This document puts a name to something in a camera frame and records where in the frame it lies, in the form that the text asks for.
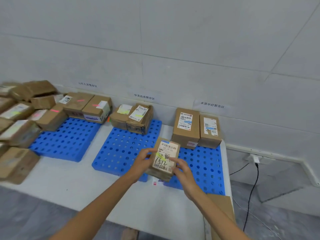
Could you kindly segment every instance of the blue foam rack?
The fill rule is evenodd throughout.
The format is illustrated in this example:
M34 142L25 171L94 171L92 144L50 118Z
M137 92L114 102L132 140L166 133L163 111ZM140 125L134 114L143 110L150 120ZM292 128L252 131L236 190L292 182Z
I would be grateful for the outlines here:
M161 130L162 121L152 120L146 135L113 128L92 163L95 170L114 175L124 175L132 166L141 149L153 148ZM147 174L139 181L146 182Z
M195 182L205 193L225 195L220 146L216 149L197 146L195 149L180 148L179 158L184 159ZM182 185L173 176L166 186L182 190Z
M40 156L81 161L101 124L67 118L56 131L44 131L29 147Z

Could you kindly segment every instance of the left hand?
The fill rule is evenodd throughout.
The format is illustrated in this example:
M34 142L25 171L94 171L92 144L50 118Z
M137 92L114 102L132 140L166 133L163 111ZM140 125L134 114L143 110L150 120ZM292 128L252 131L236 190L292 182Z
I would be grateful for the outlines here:
M133 176L134 182L137 182L138 179L141 177L141 175L150 167L150 165L153 163L152 160L149 159L150 152L157 152L158 150L155 148L146 148L142 149L136 159L134 160L133 165L129 169L129 171L126 173L130 176Z

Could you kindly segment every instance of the white table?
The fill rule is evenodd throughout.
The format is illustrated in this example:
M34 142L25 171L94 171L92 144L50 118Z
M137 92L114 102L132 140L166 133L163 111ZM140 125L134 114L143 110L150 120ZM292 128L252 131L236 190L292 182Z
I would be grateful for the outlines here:
M43 157L21 185L0 185L77 211L107 189L118 176L96 171L94 158L112 130L101 126L80 162ZM160 136L170 139L173 128L162 125ZM221 143L225 192L231 196L226 146ZM182 190L137 182L112 210L108 221L172 240L205 239L204 220Z

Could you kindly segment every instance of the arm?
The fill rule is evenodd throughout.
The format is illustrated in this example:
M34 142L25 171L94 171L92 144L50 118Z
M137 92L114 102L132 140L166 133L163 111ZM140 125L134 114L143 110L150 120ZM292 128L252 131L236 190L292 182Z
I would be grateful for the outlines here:
M246 234L199 188L186 161L176 158L170 160L177 163L173 172L182 184L186 196L199 208L218 236L222 240L249 240Z
M93 239L122 196L152 164L151 160L145 160L146 157L150 157L150 155L147 155L149 152L157 152L157 150L153 148L141 150L130 170L125 175L120 177L106 191L81 210L58 233L54 234L50 240Z

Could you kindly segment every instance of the tile floor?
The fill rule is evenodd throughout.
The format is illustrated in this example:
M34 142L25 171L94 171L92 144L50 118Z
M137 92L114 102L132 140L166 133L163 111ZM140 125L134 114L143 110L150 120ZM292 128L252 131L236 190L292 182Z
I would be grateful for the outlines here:
M242 229L252 186L231 181L236 222ZM26 194L0 187L0 240L44 240L59 230L76 212ZM105 222L95 240L120 240L124 226ZM255 240L318 240L320 217L262 205L251 197L245 230ZM141 232L139 240L165 240Z

